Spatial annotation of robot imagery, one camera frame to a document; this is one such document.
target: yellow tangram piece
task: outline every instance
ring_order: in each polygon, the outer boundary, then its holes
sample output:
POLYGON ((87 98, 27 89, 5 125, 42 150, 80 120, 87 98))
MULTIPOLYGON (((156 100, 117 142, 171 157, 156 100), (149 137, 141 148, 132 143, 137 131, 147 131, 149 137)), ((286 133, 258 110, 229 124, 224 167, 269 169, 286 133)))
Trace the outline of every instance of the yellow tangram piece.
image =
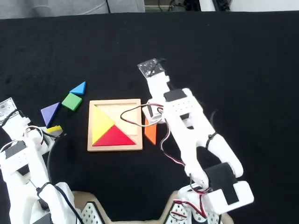
POLYGON ((94 106, 93 108, 93 144, 114 125, 103 111, 94 106))

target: black cable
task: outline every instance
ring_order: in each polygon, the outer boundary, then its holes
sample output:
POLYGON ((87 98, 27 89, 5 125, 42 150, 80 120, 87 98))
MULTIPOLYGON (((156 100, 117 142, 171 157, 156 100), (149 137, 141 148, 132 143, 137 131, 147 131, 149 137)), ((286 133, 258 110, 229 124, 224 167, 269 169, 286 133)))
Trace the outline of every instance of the black cable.
POLYGON ((158 7, 159 7, 160 11, 163 12, 163 10, 162 10, 162 8, 160 6, 160 0, 158 0, 158 7))
POLYGON ((107 4, 107 8, 108 8, 108 13, 111 13, 111 11, 110 11, 110 6, 109 6, 109 4, 108 4, 108 0, 106 0, 106 4, 107 4))
POLYGON ((48 170, 48 177, 49 177, 49 181, 52 182, 52 178, 51 178, 51 172, 50 172, 50 159, 51 159, 51 155, 52 155, 52 150, 53 150, 53 147, 52 149, 49 151, 49 154, 48 154, 48 159, 47 159, 47 170, 48 170))
POLYGON ((210 141, 215 137, 216 134, 217 134, 217 132, 215 132, 214 134, 208 135, 208 140, 206 141, 206 149, 208 149, 210 141))
POLYGON ((81 223, 81 224, 84 224, 84 223, 83 223, 83 220, 82 220, 82 218, 81 218, 81 216, 77 213, 76 209, 75 209, 74 206, 70 203, 70 201, 69 201, 69 199, 67 198, 66 194, 64 193, 64 191, 63 191, 60 187, 58 187, 58 186, 56 186, 56 185, 53 185, 53 184, 50 183, 50 182, 47 182, 47 183, 45 183, 41 188, 36 188, 37 196, 38 196, 39 198, 41 198, 41 197, 39 196, 39 194, 42 192, 42 190, 43 190, 48 184, 51 184, 56 190, 59 191, 59 193, 60 193, 60 194, 62 195, 62 197, 65 199, 65 202, 68 204, 68 206, 70 207, 70 209, 71 209, 71 210, 74 212, 74 214, 76 215, 77 219, 79 219, 80 223, 81 223))
POLYGON ((221 214, 221 215, 219 215, 219 217, 218 217, 218 224, 220 224, 220 223, 221 223, 221 217, 222 217, 222 214, 221 214))
POLYGON ((59 137, 62 137, 62 135, 53 135, 53 134, 49 134, 49 133, 46 133, 45 131, 43 131, 43 134, 44 135, 47 135, 47 136, 49 136, 49 137, 51 137, 51 138, 59 138, 59 137))
POLYGON ((173 4, 174 1, 175 1, 175 0, 171 0, 171 1, 169 2, 168 12, 170 11, 170 9, 172 10, 172 4, 173 4))
MULTIPOLYGON (((51 135, 51 134, 48 134, 48 133, 45 133, 45 132, 43 132, 44 134, 46 134, 46 135, 48 135, 48 136, 50 136, 50 137, 52 137, 52 138, 60 138, 60 137, 63 137, 63 136, 66 136, 66 134, 61 134, 61 135, 51 135)), ((50 161, 51 161, 51 155, 52 155, 52 151, 53 151, 53 148, 54 148, 54 146, 52 147, 52 149, 49 151, 49 154, 48 154, 48 159, 47 159, 47 170, 48 170, 48 177, 49 177, 49 180, 50 180, 50 182, 52 182, 52 177, 51 177, 51 172, 50 172, 50 161)))
POLYGON ((20 113, 20 115, 22 116, 22 117, 24 117, 24 114, 23 114, 23 112, 21 111, 21 110, 19 110, 19 109, 15 109, 14 111, 12 111, 4 120, 3 120, 3 122, 2 122, 2 124, 1 124, 1 126, 0 127, 3 127, 6 123, 7 123, 7 121, 8 121, 8 119, 10 119, 10 117, 14 114, 14 113, 16 113, 16 112, 19 112, 20 113))
POLYGON ((58 186, 56 186, 56 185, 53 185, 53 187, 56 188, 56 190, 58 190, 58 191, 61 193, 62 197, 64 197, 66 203, 69 205, 70 209, 75 213, 75 215, 76 215, 76 217, 79 219, 80 223, 81 223, 81 224, 84 224, 84 223, 83 223, 83 220, 82 220, 82 218, 81 218, 81 216, 77 213, 76 209, 72 206, 72 204, 70 203, 70 201, 69 201, 69 199, 67 198, 67 196, 66 196, 66 194, 64 193, 64 191, 61 190, 61 188, 58 187, 58 186))

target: wooden frame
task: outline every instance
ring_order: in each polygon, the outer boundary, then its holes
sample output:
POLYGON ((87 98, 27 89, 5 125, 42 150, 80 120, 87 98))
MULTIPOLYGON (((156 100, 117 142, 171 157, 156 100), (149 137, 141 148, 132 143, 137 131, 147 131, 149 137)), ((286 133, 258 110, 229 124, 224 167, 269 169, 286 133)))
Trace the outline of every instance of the wooden frame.
MULTIPOLYGON (((141 150, 142 149, 142 127, 130 124, 120 119, 120 115, 125 110, 134 108, 141 105, 140 99, 113 99, 113 100, 92 100, 89 102, 89 119, 88 119, 88 140, 87 150, 89 152, 97 151, 122 151, 122 150, 141 150), (93 120, 93 106, 99 107, 102 111, 109 116, 127 136, 129 136, 136 145, 125 146, 93 146, 92 145, 92 120, 93 120)), ((124 118, 136 122, 142 123, 141 120, 141 108, 137 108, 133 111, 123 115, 124 118)))

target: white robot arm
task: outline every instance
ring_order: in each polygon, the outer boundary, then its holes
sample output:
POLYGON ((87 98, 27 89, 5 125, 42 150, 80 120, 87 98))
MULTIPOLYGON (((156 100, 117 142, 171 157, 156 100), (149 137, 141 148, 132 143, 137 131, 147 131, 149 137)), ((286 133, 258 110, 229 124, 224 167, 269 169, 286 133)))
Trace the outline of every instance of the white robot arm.
POLYGON ((30 120, 16 111, 11 98, 0 105, 0 115, 4 114, 0 117, 0 125, 13 140, 0 150, 0 167, 10 199, 11 223, 75 223, 74 211, 58 191, 62 190, 74 207, 69 186, 65 182, 45 184, 49 183, 49 177, 42 154, 51 150, 54 138, 43 135, 45 127, 28 126, 30 120), (22 175, 19 170, 24 166, 28 166, 29 172, 22 175))
MULTIPOLYGON (((163 113, 151 106, 144 107, 142 109, 144 115, 150 124, 160 119, 162 119, 160 122, 167 123, 180 149, 186 175, 192 177, 195 182, 193 186, 202 189, 211 187, 206 171, 197 160, 198 146, 206 147, 220 159, 223 167, 217 167, 218 170, 229 169, 225 166, 228 164, 234 178, 242 176, 243 168, 240 161, 224 138, 217 134, 209 123, 192 92, 189 89, 170 90, 168 87, 170 79, 157 59, 143 62, 138 65, 138 68, 145 76, 152 95, 148 104, 155 103, 163 106, 163 113)), ((236 182, 231 187, 237 194, 237 201, 227 202, 222 189, 217 189, 203 196, 206 210, 222 214, 253 202, 254 198, 247 182, 236 182)), ((182 188, 179 196, 198 204, 198 195, 190 189, 190 186, 182 188)))

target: black table surface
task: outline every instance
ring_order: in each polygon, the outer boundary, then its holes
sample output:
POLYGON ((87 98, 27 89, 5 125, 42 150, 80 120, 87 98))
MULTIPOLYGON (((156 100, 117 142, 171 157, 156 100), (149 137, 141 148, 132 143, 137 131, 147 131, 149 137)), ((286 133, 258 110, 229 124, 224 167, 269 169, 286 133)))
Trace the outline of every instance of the black table surface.
MULTIPOLYGON (((255 201, 235 223, 293 223, 298 208, 299 12, 106 14, 0 21, 0 101, 12 97, 31 120, 86 81, 81 106, 53 124, 68 133, 53 151, 54 182, 95 194, 109 217, 157 219, 172 191, 188 184, 181 166, 143 139, 143 150, 88 153, 88 104, 150 93, 137 64, 165 58, 176 88, 188 87, 244 168, 255 201)), ((165 134, 158 128, 158 140, 165 134)), ((0 138, 3 145, 7 139, 0 138)), ((176 156, 173 139, 166 150, 176 156)), ((207 168, 217 158, 203 148, 207 168)), ((0 182, 1 223, 9 222, 0 182)))

